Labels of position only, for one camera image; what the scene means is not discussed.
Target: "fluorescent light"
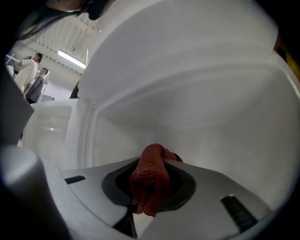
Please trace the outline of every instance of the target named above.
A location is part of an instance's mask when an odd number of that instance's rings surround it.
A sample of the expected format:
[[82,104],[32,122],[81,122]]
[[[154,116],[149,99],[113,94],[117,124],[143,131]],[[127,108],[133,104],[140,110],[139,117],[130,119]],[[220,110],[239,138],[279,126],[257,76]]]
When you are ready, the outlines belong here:
[[86,50],[86,62],[85,65],[88,65],[88,55],[89,55],[89,49]]
[[58,50],[57,53],[58,53],[59,56],[61,56],[61,57],[65,58],[65,59],[71,61],[72,63],[75,63],[76,65],[82,67],[83,69],[86,68],[86,65],[85,65],[85,64],[83,64],[82,62],[78,61],[77,59],[71,57],[69,54],[66,54],[66,53],[63,52],[62,50]]

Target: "red towel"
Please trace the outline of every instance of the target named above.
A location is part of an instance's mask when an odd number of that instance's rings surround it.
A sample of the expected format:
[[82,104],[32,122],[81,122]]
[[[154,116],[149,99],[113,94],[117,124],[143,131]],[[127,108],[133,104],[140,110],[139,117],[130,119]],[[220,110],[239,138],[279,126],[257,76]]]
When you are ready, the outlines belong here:
[[155,216],[157,204],[167,198],[171,191],[171,181],[162,159],[182,162],[180,157],[160,144],[152,144],[144,149],[135,171],[130,176],[132,205],[135,213]]

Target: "ceiling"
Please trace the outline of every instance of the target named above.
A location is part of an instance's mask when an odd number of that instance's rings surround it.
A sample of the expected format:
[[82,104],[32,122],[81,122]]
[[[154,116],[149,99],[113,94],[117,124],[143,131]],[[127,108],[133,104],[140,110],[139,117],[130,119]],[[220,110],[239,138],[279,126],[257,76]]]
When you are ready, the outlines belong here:
[[31,41],[21,42],[12,53],[21,59],[35,53],[44,55],[38,69],[48,68],[50,80],[72,89],[79,81],[84,69],[57,54],[62,50],[86,64],[87,49],[101,34],[101,29],[109,24],[117,14],[138,0],[116,0],[98,20],[91,21],[88,14],[69,16],[52,25]]

